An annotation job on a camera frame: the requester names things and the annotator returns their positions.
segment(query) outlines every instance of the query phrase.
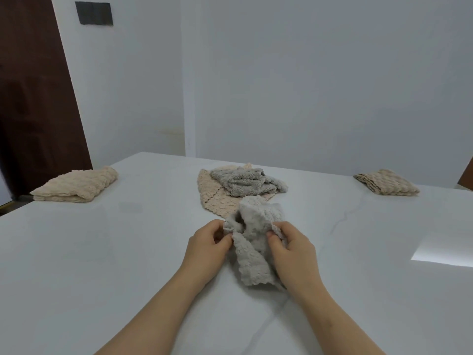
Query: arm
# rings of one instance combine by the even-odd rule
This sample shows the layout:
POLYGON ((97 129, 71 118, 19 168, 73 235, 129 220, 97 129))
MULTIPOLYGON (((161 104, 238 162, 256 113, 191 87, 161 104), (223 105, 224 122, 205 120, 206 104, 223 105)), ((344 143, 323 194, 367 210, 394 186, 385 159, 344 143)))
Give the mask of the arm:
POLYGON ((196 295, 220 270, 232 246, 220 241, 222 220, 213 220, 190 239, 186 255, 171 280, 96 355, 167 355, 196 295))
POLYGON ((268 242, 281 281, 304 310, 325 355, 384 355, 385 353, 335 302, 322 284, 316 249, 288 222, 277 222, 287 237, 287 249, 279 237, 268 233, 268 242))

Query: hand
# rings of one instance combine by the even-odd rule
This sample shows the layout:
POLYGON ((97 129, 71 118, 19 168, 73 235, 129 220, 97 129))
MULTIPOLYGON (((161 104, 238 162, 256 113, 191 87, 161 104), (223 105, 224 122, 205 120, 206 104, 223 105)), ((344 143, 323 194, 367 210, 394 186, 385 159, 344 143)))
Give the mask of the hand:
POLYGON ((231 234, 222 237, 223 223, 223 220, 212 220, 189 238, 186 255, 177 273, 193 282, 197 292, 219 272, 233 244, 231 234))
POLYGON ((316 247, 291 223, 273 223, 287 238, 287 249, 273 232, 267 233, 269 247, 279 278, 294 299, 301 303, 313 296, 317 289, 323 289, 317 265, 316 247))

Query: dark brown door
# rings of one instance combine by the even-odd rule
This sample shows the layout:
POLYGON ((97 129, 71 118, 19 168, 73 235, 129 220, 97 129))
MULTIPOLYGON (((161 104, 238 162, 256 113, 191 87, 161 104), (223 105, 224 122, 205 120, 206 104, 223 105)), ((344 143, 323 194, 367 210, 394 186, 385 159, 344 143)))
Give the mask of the dark brown door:
POLYGON ((0 128, 28 192, 92 168, 51 0, 0 0, 0 128))
POLYGON ((458 181, 458 184, 473 191, 473 158, 470 161, 470 164, 466 167, 465 172, 458 181))

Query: forearm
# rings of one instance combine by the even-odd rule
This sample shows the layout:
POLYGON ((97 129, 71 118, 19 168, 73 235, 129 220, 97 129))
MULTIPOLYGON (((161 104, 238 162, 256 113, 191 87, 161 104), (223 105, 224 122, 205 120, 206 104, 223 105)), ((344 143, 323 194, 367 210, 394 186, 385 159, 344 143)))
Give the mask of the forearm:
POLYGON ((325 355, 384 354, 323 285, 315 286, 299 303, 325 355))
POLYGON ((96 355, 169 354, 182 320, 201 288, 178 271, 96 355))

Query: textured towel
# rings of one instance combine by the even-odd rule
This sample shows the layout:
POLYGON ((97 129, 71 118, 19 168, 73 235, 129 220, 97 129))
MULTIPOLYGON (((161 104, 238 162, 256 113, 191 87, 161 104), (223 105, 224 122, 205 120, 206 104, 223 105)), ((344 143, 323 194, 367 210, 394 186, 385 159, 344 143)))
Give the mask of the textured towel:
POLYGON ((287 185, 279 179, 267 176, 261 168, 237 167, 214 169, 210 176, 218 180, 232 197, 261 195, 263 193, 287 192, 287 185))
MULTIPOLYGON (((237 169, 238 166, 228 165, 218 169, 237 169)), ((246 164, 243 168, 251 169, 251 164, 246 164)), ((206 169, 201 169, 199 176, 197 177, 197 187, 201 195, 201 203, 205 209, 208 209, 212 213, 227 218, 230 214, 234 213, 238 209, 238 204, 241 198, 235 198, 230 196, 225 188, 215 179, 210 176, 210 172, 206 169)), ((266 200, 274 197, 276 193, 266 193, 262 197, 266 200)))
POLYGON ((118 178, 112 167, 99 170, 73 170, 53 178, 33 190, 35 201, 90 202, 118 178))
POLYGON ((266 237, 266 233, 273 230, 287 246, 281 230, 272 224, 281 220, 281 206, 267 203, 259 195, 243 198, 238 211, 225 220, 223 230, 225 234, 233 233, 232 249, 236 253, 238 271, 244 285, 273 284, 280 290, 284 289, 276 274, 266 237))
POLYGON ((420 192, 411 182, 389 169, 380 169, 373 173, 355 174, 354 177, 365 183, 376 194, 413 196, 420 192))

